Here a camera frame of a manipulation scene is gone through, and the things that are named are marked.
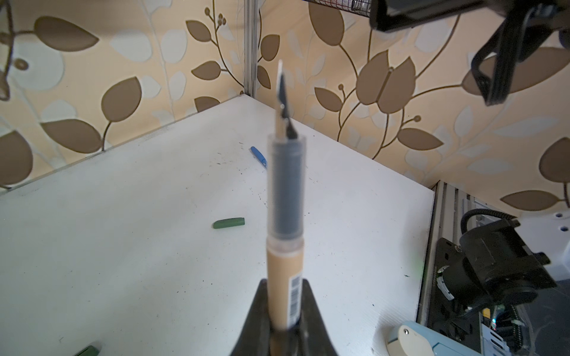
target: wallpaper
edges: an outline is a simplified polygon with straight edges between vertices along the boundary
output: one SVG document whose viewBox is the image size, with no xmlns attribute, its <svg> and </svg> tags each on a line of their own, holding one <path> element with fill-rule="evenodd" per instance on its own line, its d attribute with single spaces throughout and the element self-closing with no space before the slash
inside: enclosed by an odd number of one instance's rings
<svg viewBox="0 0 570 356">
<path fill-rule="evenodd" d="M 568 38 L 555 32 L 518 65 L 507 101 L 486 107 L 470 63 L 503 20 L 491 10 L 391 34 L 304 1 L 261 0 L 259 15 L 275 40 L 261 41 L 256 99 L 275 104 L 282 59 L 293 118 L 333 140 L 511 214 L 570 208 Z"/>
<path fill-rule="evenodd" d="M 243 90 L 243 0 L 0 0 L 0 191 Z"/>
</svg>

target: white tabletop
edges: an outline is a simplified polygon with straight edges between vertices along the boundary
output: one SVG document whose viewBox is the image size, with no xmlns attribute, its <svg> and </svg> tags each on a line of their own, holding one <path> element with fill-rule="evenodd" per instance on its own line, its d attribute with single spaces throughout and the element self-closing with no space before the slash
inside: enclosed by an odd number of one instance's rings
<svg viewBox="0 0 570 356">
<path fill-rule="evenodd" d="M 0 355 L 227 355 L 266 276 L 274 111 L 247 96 L 0 196 Z M 305 267 L 340 356 L 415 320 L 433 192 L 308 138 Z M 218 219 L 245 226 L 214 230 Z"/>
</svg>

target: wire basket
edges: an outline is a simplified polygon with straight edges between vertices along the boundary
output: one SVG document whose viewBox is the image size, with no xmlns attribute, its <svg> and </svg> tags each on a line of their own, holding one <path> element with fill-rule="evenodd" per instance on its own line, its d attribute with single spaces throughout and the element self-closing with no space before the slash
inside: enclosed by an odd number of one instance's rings
<svg viewBox="0 0 570 356">
<path fill-rule="evenodd" d="M 372 0 L 305 0 L 314 2 L 334 9 L 349 13 L 370 17 L 370 5 Z"/>
</svg>

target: floral wallpaper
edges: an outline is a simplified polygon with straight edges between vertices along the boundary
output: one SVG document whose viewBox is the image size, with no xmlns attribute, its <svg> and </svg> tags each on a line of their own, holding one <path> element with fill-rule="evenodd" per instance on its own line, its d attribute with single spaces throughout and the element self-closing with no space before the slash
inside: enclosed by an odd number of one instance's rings
<svg viewBox="0 0 570 356">
<path fill-rule="evenodd" d="M 239 95 L 243 5 L 0 0 L 0 191 Z"/>
<path fill-rule="evenodd" d="M 428 187 L 444 180 L 515 215 L 570 208 L 568 34 L 548 38 L 518 65 L 507 101 L 486 107 L 470 63 L 503 20 L 491 10 L 384 34 L 314 3 L 259 3 L 294 119 Z M 256 98 L 273 106 L 258 80 Z"/>
</svg>

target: white label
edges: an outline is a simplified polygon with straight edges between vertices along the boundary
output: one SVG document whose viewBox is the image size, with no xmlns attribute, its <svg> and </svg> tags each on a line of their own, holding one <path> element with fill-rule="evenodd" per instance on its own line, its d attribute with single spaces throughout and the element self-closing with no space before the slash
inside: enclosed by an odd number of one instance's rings
<svg viewBox="0 0 570 356">
<path fill-rule="evenodd" d="M 287 307 L 287 327 L 290 328 L 299 321 L 301 315 L 301 292 L 303 276 L 299 273 L 289 278 L 289 303 Z"/>
</svg>

